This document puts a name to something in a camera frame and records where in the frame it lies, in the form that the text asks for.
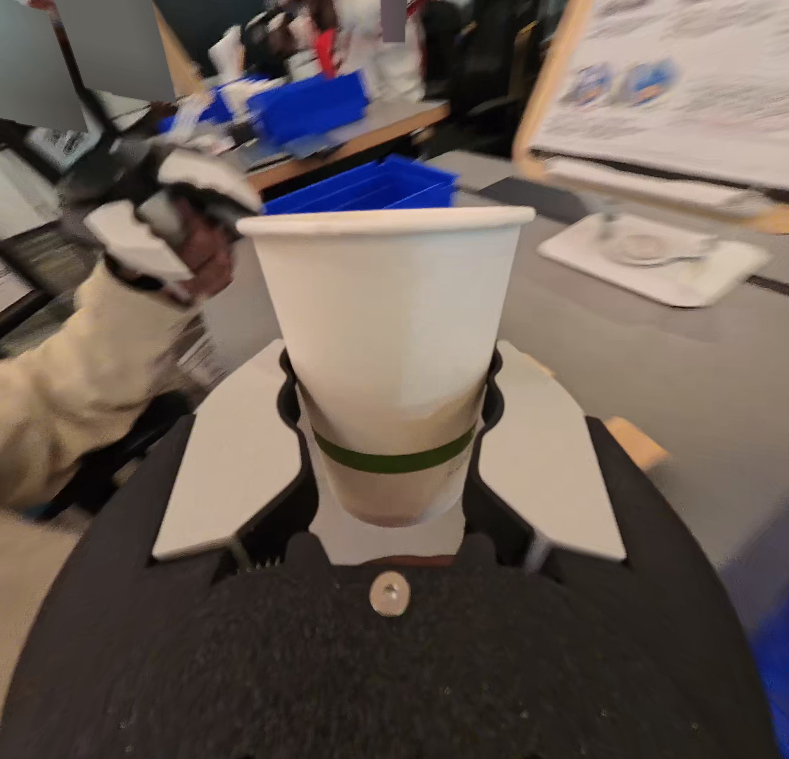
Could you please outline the printed instruction sheet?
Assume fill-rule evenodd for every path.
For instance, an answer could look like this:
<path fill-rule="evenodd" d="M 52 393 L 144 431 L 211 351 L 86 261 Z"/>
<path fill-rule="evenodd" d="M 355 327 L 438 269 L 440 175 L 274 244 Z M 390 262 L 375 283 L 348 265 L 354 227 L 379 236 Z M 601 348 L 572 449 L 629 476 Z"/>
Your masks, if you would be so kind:
<path fill-rule="evenodd" d="M 532 146 L 786 191 L 788 0 L 595 0 Z"/>

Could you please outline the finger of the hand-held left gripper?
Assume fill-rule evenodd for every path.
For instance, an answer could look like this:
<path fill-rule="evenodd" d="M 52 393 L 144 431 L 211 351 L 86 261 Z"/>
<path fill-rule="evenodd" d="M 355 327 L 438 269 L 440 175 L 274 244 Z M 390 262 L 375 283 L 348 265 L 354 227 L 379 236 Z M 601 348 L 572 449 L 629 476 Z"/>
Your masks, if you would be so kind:
<path fill-rule="evenodd" d="M 175 147 L 157 169 L 162 186 L 187 186 L 204 195 L 218 196 L 249 214 L 260 214 L 263 202 L 246 173 L 211 153 Z"/>

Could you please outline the wooden edge background table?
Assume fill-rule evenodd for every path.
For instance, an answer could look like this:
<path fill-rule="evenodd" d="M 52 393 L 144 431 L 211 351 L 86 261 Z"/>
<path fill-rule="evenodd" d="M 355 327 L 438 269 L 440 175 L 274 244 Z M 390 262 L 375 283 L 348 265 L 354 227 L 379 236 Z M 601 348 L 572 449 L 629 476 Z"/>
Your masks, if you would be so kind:
<path fill-rule="evenodd" d="M 246 179 L 256 191 L 264 192 L 320 168 L 334 166 L 380 146 L 410 138 L 446 120 L 450 113 L 448 100 L 375 101 L 370 103 L 363 119 L 328 133 L 335 144 L 329 156 L 311 156 L 303 160 L 291 158 L 248 172 Z"/>

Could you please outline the person's left forearm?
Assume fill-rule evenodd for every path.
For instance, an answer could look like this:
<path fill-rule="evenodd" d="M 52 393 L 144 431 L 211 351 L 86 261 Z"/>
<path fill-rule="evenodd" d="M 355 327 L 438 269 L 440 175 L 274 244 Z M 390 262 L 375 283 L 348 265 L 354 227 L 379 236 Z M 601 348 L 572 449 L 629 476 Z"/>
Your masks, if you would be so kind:
<path fill-rule="evenodd" d="M 101 260 L 77 290 L 64 325 L 38 347 L 2 360 L 3 509 L 44 503 L 87 453 L 126 435 L 198 310 L 132 287 Z"/>

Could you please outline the metal stand bracket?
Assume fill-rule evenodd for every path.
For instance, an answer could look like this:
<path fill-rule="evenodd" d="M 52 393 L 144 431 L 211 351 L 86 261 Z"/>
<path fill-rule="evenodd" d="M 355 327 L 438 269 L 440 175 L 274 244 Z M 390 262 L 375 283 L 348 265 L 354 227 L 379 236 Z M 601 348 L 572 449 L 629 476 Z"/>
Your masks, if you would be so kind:
<path fill-rule="evenodd" d="M 715 234 L 700 233 L 626 215 L 609 197 L 589 199 L 588 208 L 599 215 L 597 242 L 609 261 L 651 269 L 679 261 L 700 261 L 720 243 Z"/>

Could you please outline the person's cream hoodie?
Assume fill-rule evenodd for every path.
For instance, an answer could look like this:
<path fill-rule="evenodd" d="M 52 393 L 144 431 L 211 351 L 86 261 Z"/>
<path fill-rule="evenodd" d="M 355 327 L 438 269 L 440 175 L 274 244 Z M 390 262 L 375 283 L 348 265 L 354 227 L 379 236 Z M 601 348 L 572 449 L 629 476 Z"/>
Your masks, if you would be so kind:
<path fill-rule="evenodd" d="M 75 508 L 37 523 L 1 514 L 1 703 L 35 617 L 91 517 Z"/>

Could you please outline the person's left hand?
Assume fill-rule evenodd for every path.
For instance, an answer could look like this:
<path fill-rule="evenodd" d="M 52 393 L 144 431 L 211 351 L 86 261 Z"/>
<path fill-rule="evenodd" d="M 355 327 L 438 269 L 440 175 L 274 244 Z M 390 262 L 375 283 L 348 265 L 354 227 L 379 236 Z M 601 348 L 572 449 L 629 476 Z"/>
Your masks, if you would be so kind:
<path fill-rule="evenodd" d="M 187 200 L 176 202 L 186 238 L 178 251 L 192 274 L 179 284 L 184 301 L 210 299 L 228 288 L 233 281 L 233 241 L 222 223 L 205 216 Z"/>

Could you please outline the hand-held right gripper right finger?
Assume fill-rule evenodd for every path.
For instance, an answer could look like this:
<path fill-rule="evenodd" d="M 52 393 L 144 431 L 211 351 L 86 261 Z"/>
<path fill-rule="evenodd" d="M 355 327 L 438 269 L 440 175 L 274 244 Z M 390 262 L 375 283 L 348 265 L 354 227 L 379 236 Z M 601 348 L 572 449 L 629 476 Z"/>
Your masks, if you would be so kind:
<path fill-rule="evenodd" d="M 505 567 L 541 568 L 555 550 L 626 559 L 586 416 L 539 364 L 500 340 L 463 490 L 467 534 Z"/>

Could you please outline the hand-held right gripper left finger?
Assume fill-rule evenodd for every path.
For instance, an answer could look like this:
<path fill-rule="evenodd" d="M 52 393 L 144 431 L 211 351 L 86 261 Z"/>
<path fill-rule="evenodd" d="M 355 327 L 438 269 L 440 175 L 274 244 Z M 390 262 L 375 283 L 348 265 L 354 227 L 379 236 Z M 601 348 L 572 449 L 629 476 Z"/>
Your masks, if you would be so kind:
<path fill-rule="evenodd" d="M 300 417 L 284 342 L 272 342 L 196 411 L 153 559 L 215 550 L 240 567 L 283 559 L 319 505 Z"/>

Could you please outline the wooden cube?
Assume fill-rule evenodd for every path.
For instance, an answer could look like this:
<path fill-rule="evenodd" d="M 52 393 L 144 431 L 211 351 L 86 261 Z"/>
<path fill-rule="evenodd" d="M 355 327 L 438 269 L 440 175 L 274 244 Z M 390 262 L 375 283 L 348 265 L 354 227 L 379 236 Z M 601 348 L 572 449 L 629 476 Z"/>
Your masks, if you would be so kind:
<path fill-rule="evenodd" d="M 642 472 L 649 472 L 669 460 L 670 454 L 630 421 L 611 417 L 604 421 L 611 436 Z"/>

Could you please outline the wooden instruction board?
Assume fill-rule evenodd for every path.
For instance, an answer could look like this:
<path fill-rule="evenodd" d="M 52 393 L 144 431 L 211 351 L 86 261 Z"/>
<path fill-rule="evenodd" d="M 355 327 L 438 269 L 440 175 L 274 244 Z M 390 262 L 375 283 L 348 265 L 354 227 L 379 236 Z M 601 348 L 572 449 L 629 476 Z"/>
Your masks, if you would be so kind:
<path fill-rule="evenodd" d="M 521 178 L 535 182 L 538 186 L 552 186 L 557 189 L 575 192 L 580 192 L 584 189 L 599 189 L 594 184 L 555 180 L 546 173 L 546 158 L 540 156 L 532 147 L 533 140 L 536 138 L 540 126 L 547 116 L 564 80 L 570 59 L 586 32 L 593 5 L 596 2 L 597 0 L 567 0 L 567 5 L 558 21 L 556 31 L 544 56 L 544 62 L 540 68 L 533 92 L 528 99 L 518 125 L 517 134 L 512 145 L 511 160 Z M 691 216 L 698 216 L 703 221 L 723 222 L 727 219 L 721 212 L 713 212 L 706 209 L 696 211 L 678 202 L 661 204 L 657 200 L 647 198 L 639 193 L 615 193 L 615 199 L 627 201 L 644 200 L 647 206 L 654 209 L 688 212 Z M 787 204 L 774 205 L 746 218 L 729 219 L 734 221 L 735 226 L 745 230 L 767 235 L 787 236 L 788 234 Z"/>

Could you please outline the white paper cup green band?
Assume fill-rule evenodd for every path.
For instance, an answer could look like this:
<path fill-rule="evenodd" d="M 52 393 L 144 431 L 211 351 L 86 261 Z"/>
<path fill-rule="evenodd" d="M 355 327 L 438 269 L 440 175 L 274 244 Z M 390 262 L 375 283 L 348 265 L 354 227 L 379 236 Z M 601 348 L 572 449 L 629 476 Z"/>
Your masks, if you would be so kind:
<path fill-rule="evenodd" d="M 265 215 L 261 263 L 331 490 L 405 527 L 462 489 L 528 206 Z"/>

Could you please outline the black office chair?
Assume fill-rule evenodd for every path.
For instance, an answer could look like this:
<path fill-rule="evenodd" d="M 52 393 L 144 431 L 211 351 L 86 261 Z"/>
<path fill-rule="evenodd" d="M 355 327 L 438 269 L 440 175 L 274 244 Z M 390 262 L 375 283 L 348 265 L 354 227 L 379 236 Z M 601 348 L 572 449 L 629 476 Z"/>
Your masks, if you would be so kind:
<path fill-rule="evenodd" d="M 429 90 L 449 112 L 428 153 L 508 157 L 540 68 L 540 0 L 470 0 L 463 16 L 447 75 Z"/>

